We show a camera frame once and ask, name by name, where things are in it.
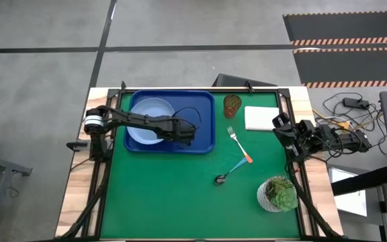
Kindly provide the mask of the white sponge block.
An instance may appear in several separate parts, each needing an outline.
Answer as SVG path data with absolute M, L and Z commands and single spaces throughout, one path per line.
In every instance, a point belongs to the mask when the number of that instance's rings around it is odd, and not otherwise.
M 280 113 L 279 108 L 245 106 L 245 129 L 272 131 L 275 126 L 272 120 Z

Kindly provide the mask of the blue-handled metal spoon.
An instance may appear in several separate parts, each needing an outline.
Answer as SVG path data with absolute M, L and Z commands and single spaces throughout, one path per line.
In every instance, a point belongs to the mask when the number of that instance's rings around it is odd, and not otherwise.
M 214 183 L 216 185 L 221 185 L 226 181 L 226 177 L 232 173 L 235 169 L 239 168 L 241 165 L 247 162 L 246 158 L 241 159 L 231 170 L 229 170 L 227 173 L 224 175 L 218 175 L 214 178 Z

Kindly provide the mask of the blue plastic tray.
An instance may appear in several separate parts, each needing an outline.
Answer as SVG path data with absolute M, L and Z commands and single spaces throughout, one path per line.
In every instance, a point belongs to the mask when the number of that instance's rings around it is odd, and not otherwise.
M 207 91 L 171 91 L 171 90 L 143 90 L 134 93 L 130 100 L 129 110 L 138 102 L 150 98 L 161 98 L 171 104 L 175 116 L 190 121 L 199 126 L 191 145 L 167 142 L 163 140 L 155 145 L 143 145 L 130 137 L 126 129 L 124 146 L 132 152 L 152 153 L 209 153 L 215 145 L 215 101 Z

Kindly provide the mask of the orange-handled metal fork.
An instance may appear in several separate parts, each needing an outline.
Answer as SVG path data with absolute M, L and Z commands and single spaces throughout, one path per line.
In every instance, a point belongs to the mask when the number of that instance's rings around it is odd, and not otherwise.
M 239 148 L 240 148 L 241 152 L 243 153 L 243 155 L 244 155 L 245 159 L 247 160 L 247 162 L 248 163 L 252 163 L 253 162 L 252 158 L 247 154 L 247 152 L 244 150 L 244 148 L 241 145 L 241 143 L 238 141 L 237 135 L 235 134 L 233 128 L 231 126 L 229 126 L 227 128 L 227 131 L 228 131 L 228 134 L 229 134 L 230 138 L 232 140 L 234 140 L 237 143 L 237 145 L 239 146 Z

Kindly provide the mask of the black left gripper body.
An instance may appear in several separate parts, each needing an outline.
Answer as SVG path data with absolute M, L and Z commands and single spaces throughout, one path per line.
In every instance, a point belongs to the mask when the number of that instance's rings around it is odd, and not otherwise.
M 171 131 L 163 131 L 161 137 L 163 139 L 179 139 L 180 136 L 192 135 L 195 138 L 196 132 L 190 130 L 191 125 L 194 125 L 190 121 L 184 120 L 183 118 L 168 118 L 169 126 L 172 128 Z

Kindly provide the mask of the black crossbar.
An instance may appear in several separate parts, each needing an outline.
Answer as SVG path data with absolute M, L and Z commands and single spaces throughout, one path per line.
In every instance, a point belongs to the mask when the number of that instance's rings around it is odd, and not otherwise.
M 378 187 L 387 184 L 387 167 L 382 167 L 355 177 L 342 179 L 331 184 L 336 196 Z

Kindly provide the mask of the black hazard-striped floor mat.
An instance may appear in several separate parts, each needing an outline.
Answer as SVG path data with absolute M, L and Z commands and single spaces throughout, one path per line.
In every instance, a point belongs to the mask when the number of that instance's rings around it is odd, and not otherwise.
M 295 50 L 293 55 L 307 88 L 387 87 L 387 47 Z
M 387 43 L 387 11 L 294 13 L 283 19 L 294 46 Z

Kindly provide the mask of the black metal table frame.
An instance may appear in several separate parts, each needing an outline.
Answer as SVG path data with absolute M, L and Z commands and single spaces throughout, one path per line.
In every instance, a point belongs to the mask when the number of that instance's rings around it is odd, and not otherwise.
M 92 87 L 89 90 L 85 109 L 94 108 L 95 106 L 109 103 L 111 107 L 118 107 L 122 101 L 122 94 L 134 93 L 142 90 L 171 90 L 171 91 L 209 91 L 210 93 L 227 92 L 227 93 L 249 93 L 252 94 L 265 93 L 274 89 L 281 89 L 290 97 L 281 97 L 283 111 L 288 112 L 291 108 L 295 121 L 308 119 L 314 121 L 313 110 L 308 96 L 308 90 L 304 86 L 293 87 L 260 87 L 247 86 L 242 87 L 125 87 L 124 93 L 120 93 L 121 87 Z M 73 155 L 72 167 L 80 164 L 84 159 L 89 157 L 89 150 L 86 147 L 80 147 L 79 151 L 75 151 Z M 319 158 L 309 157 L 304 164 L 294 164 L 294 167 L 300 168 L 296 174 L 298 182 L 304 187 L 308 184 L 309 196 L 312 203 L 321 214 L 323 219 L 329 224 L 336 233 L 342 235 L 343 229 L 341 219 L 337 212 L 334 195 L 331 189 L 331 182 L 328 175 L 327 164 Z M 110 174 L 111 162 L 95 163 L 93 161 L 85 161 L 76 169 L 70 171 L 67 188 L 64 193 L 62 208 L 60 211 L 58 224 L 56 226 L 55 237 L 62 237 L 74 225 L 75 219 L 80 218 L 81 213 L 86 209 L 87 205 L 92 201 L 93 195 L 101 191 L 101 197 L 92 206 L 89 214 L 85 217 L 81 225 L 81 231 L 74 235 L 75 239 L 86 238 L 92 239 L 95 234 L 98 235 L 99 226 L 101 225 L 100 213 L 104 210 L 106 189 L 108 185 L 104 182 L 104 177 Z M 301 216 L 303 218 L 303 226 L 306 229 L 307 235 L 324 236 L 325 233 L 319 228 L 317 222 L 313 223 L 314 218 L 308 214 L 308 209 L 301 201 Z

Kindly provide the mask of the light blue plate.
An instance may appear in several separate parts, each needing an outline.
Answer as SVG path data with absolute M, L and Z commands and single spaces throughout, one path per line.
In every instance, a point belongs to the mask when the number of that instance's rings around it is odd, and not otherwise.
M 161 98 L 150 97 L 135 104 L 131 108 L 131 112 L 135 114 L 158 117 L 172 116 L 175 113 L 175 110 L 169 102 Z M 134 128 L 130 126 L 126 129 L 131 138 L 143 145 L 155 145 L 163 141 L 162 138 L 157 138 L 157 135 L 151 130 Z

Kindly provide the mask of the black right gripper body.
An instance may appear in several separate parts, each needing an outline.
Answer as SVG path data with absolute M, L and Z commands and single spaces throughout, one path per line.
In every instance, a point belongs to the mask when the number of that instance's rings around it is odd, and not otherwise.
M 289 146 L 292 143 L 299 143 L 303 146 L 303 153 L 306 153 L 304 139 L 296 128 L 290 126 L 288 128 L 275 128 L 275 136 L 283 147 Z

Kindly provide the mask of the red translucent cup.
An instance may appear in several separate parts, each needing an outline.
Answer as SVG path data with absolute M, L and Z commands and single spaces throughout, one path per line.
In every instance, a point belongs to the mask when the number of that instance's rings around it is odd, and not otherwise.
M 224 116 L 226 118 L 234 118 L 242 105 L 242 100 L 238 95 L 230 94 L 224 98 L 223 105 Z

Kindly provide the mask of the succulent in white pot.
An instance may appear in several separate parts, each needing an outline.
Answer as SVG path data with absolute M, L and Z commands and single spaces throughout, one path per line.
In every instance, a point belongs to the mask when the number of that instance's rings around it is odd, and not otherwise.
M 293 183 L 282 176 L 265 180 L 257 189 L 257 201 L 268 212 L 288 212 L 298 207 Z

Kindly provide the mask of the white flat box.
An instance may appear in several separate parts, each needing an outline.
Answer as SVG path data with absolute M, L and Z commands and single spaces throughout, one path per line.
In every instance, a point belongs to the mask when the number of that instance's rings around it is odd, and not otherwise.
M 332 183 L 355 176 L 357 176 L 357 174 L 334 167 L 329 169 L 329 177 Z M 364 217 L 368 215 L 365 190 L 334 196 L 334 199 L 338 210 Z

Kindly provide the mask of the black power adapter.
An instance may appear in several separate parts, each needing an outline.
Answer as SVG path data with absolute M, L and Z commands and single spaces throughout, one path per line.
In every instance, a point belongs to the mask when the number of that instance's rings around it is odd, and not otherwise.
M 343 106 L 346 108 L 355 108 L 359 110 L 367 110 L 370 106 L 369 101 L 363 99 L 343 98 Z

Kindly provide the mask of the green table mat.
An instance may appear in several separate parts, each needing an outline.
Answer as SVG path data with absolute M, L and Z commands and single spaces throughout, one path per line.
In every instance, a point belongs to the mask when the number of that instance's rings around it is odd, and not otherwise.
M 216 142 L 206 154 L 139 153 L 116 136 L 101 228 L 104 239 L 297 239 L 295 210 L 268 212 L 257 189 L 283 175 L 286 154 L 271 132 L 245 129 L 244 112 L 223 114 L 223 93 L 216 102 Z M 245 158 L 228 134 L 231 126 L 252 163 L 244 163 L 221 185 L 224 175 Z

